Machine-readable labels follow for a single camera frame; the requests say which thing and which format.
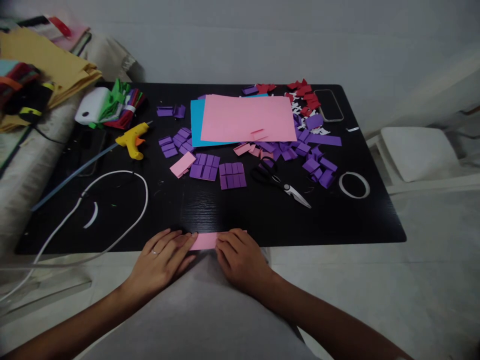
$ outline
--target scissors handle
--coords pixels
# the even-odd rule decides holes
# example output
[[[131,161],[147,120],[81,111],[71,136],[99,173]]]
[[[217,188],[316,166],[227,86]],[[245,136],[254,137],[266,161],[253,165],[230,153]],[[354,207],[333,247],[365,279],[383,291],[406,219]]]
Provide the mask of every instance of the scissors handle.
[[[265,162],[265,159],[271,161],[271,167],[267,162]],[[271,157],[265,156],[260,160],[260,165],[251,170],[250,175],[259,183],[273,185],[282,190],[288,190],[290,187],[285,185],[280,180],[280,178],[277,176],[277,170],[278,167],[275,160],[273,160]]]

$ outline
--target person's left hand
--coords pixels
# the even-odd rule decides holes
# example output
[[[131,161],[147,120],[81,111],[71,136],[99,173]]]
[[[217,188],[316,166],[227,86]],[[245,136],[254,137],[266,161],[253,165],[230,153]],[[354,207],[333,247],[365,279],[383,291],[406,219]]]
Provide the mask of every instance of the person's left hand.
[[[163,230],[147,241],[130,276],[120,286],[140,300],[150,300],[180,276],[195,259],[185,258],[198,233]]]

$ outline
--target person's right hand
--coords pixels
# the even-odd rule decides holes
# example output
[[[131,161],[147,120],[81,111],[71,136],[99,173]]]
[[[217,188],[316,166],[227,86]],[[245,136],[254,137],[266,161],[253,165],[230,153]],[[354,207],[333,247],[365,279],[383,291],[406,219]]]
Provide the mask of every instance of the person's right hand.
[[[215,251],[227,280],[254,298],[258,298],[275,277],[258,244],[242,229],[219,233]]]

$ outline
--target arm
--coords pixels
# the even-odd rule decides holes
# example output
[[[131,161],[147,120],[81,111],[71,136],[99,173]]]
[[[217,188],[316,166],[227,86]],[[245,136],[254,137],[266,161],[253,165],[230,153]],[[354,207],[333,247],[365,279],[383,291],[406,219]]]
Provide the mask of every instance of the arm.
[[[198,234],[181,233],[167,229],[152,237],[122,285],[84,311],[8,353],[5,359],[73,359],[140,310],[194,260],[194,255],[185,256]]]
[[[232,229],[218,234],[215,250],[234,286],[305,330],[335,360],[412,360],[360,320],[283,279],[268,266],[260,247],[246,232]]]

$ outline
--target power cord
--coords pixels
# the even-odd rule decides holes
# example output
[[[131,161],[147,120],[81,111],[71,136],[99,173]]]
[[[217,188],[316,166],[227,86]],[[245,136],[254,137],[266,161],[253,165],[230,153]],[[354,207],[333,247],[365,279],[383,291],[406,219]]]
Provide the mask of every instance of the power cord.
[[[82,202],[82,200],[84,199],[84,195],[87,193],[87,191],[96,183],[98,182],[99,180],[103,179],[104,177],[108,176],[108,175],[112,175],[112,174],[118,174],[118,173],[129,173],[129,174],[132,174],[132,175],[135,175],[135,176],[138,176],[140,179],[142,179],[143,181],[143,184],[145,185],[145,205],[143,206],[143,210],[141,211],[141,214],[140,216],[138,217],[138,219],[133,223],[132,226],[130,226],[117,240],[115,240],[113,242],[113,244],[111,244],[109,247],[107,247],[104,251],[98,253],[97,255],[94,255],[92,257],[89,257],[87,259],[83,259],[83,260],[80,260],[80,261],[75,261],[75,262],[71,262],[71,263],[68,263],[68,264],[53,264],[53,265],[38,265],[37,262],[39,261],[40,259],[40,256],[43,254],[43,252],[45,251],[46,247],[48,246],[48,244],[50,243],[50,241],[53,239],[53,237],[55,236],[55,234],[62,228],[62,226],[67,222],[67,220],[70,218],[70,216],[72,216],[74,214],[74,212],[79,208],[80,206],[80,203]],[[120,240],[122,240],[129,232],[130,230],[132,230],[135,225],[137,225],[139,223],[139,221],[144,217],[144,214],[145,214],[145,210],[147,209],[147,205],[149,203],[149,188],[148,188],[148,185],[147,185],[147,181],[145,180],[145,178],[137,173],[134,173],[132,171],[128,171],[128,170],[117,170],[117,171],[112,171],[112,172],[107,172],[106,174],[103,174],[102,176],[98,177],[97,179],[95,179],[93,182],[90,183],[90,185],[88,185],[85,190],[82,192],[82,194],[80,195],[80,197],[78,198],[78,201],[76,202],[76,205],[75,207],[72,209],[72,211],[70,211],[70,213],[65,216],[65,218],[61,221],[60,225],[58,225],[56,227],[56,229],[50,234],[50,236],[48,237],[48,239],[45,241],[45,243],[43,244],[43,246],[41,247],[40,251],[38,252],[37,256],[35,257],[35,260],[33,260],[33,263],[32,265],[29,265],[29,266],[7,266],[7,267],[0,267],[0,271],[12,271],[12,270],[28,270],[30,269],[30,271],[28,272],[28,274],[25,276],[25,278],[20,281],[20,283],[15,286],[9,293],[7,293],[6,295],[4,295],[2,298],[0,298],[0,303],[2,301],[4,301],[5,299],[7,299],[9,296],[11,296],[13,293],[15,293],[18,289],[20,289],[26,282],[28,279],[30,279],[30,277],[32,276],[33,272],[35,269],[57,269],[57,268],[72,268],[72,267],[76,267],[78,265],[81,265],[81,264],[85,264],[93,259],[96,259],[96,258],[99,258],[101,257],[103,254],[109,252],[115,245],[118,244],[118,242]]]

